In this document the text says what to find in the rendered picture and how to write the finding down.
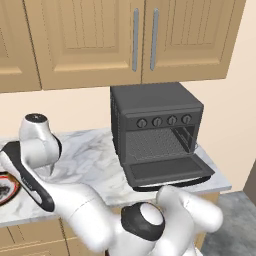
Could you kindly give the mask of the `dark grey toaster oven door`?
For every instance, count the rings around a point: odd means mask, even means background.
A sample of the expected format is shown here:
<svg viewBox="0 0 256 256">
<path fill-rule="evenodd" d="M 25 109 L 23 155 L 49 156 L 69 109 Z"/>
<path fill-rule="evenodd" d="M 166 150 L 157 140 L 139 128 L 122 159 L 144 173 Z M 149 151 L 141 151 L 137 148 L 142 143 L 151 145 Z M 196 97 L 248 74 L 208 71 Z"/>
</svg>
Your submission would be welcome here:
<svg viewBox="0 0 256 256">
<path fill-rule="evenodd" d="M 184 158 L 124 165 L 130 187 L 137 192 L 158 191 L 165 184 L 188 187 L 208 181 L 215 171 L 196 154 Z"/>
</svg>

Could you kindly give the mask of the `tan base cupboard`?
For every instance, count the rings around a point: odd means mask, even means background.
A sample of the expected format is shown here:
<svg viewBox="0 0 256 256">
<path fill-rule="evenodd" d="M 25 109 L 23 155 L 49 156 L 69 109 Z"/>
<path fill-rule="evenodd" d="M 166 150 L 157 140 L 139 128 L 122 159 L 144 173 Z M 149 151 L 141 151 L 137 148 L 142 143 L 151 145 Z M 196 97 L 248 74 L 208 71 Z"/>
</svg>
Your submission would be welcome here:
<svg viewBox="0 0 256 256">
<path fill-rule="evenodd" d="M 208 193 L 208 194 L 202 194 L 201 197 L 203 199 L 206 199 L 214 204 L 216 204 L 218 202 L 218 198 L 219 198 L 220 193 L 219 192 L 215 192 L 215 193 Z M 197 249 L 201 249 L 204 243 L 204 239 L 205 239 L 206 233 L 199 233 L 194 242 L 195 242 L 195 246 Z"/>
</svg>

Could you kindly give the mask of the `dark grey toaster oven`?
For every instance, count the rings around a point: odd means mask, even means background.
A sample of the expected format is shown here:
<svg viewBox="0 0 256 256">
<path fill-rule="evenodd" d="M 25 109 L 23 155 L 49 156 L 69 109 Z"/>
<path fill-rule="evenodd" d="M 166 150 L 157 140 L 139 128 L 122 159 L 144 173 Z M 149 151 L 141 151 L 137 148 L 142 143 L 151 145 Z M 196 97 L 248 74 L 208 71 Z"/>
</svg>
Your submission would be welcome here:
<svg viewBox="0 0 256 256">
<path fill-rule="evenodd" d="M 124 165 L 169 160 L 149 160 L 146 162 L 127 160 L 126 135 L 129 132 L 185 127 L 196 140 L 196 149 L 204 105 L 180 83 L 112 86 L 110 88 L 110 100 L 112 140 L 122 168 Z M 186 114 L 192 116 L 189 124 L 182 122 L 182 117 Z M 171 115 L 177 117 L 175 125 L 167 123 L 167 119 Z M 156 117 L 162 118 L 162 125 L 159 127 L 152 124 L 152 120 Z M 147 121 L 145 128 L 137 126 L 139 119 Z"/>
</svg>

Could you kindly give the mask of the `red rimmed plate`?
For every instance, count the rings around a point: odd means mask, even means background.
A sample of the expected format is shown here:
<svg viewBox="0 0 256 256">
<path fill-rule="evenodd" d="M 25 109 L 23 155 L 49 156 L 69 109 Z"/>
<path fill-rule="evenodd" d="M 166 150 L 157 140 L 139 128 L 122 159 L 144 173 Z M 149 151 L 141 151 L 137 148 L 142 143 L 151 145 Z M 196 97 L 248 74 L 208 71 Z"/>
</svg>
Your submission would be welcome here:
<svg viewBox="0 0 256 256">
<path fill-rule="evenodd" d="M 8 172 L 0 172 L 0 206 L 11 201 L 20 191 L 18 180 Z"/>
</svg>

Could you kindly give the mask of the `tan drawer front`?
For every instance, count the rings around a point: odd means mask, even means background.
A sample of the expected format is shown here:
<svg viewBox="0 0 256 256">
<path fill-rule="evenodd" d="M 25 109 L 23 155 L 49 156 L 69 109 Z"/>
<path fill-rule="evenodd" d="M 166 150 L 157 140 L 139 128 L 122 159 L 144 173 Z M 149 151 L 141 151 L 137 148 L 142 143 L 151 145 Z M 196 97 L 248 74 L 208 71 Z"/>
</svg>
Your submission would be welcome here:
<svg viewBox="0 0 256 256">
<path fill-rule="evenodd" d="M 64 239 L 58 219 L 0 228 L 0 248 Z"/>
</svg>

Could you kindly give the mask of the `tan wall cupboard door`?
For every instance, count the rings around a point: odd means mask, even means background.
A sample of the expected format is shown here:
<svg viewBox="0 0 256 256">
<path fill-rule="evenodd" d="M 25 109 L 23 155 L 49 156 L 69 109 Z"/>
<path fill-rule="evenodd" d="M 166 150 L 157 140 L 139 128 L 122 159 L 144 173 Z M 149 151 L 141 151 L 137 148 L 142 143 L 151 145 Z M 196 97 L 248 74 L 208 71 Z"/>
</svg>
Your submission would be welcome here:
<svg viewBox="0 0 256 256">
<path fill-rule="evenodd" d="M 224 79 L 246 0 L 145 0 L 144 83 Z M 150 70 L 153 11 L 159 9 Z"/>
<path fill-rule="evenodd" d="M 40 90 L 24 0 L 0 0 L 0 93 Z"/>
<path fill-rule="evenodd" d="M 144 0 L 24 0 L 44 90 L 139 84 Z M 137 71 L 133 12 L 139 9 Z"/>
</svg>

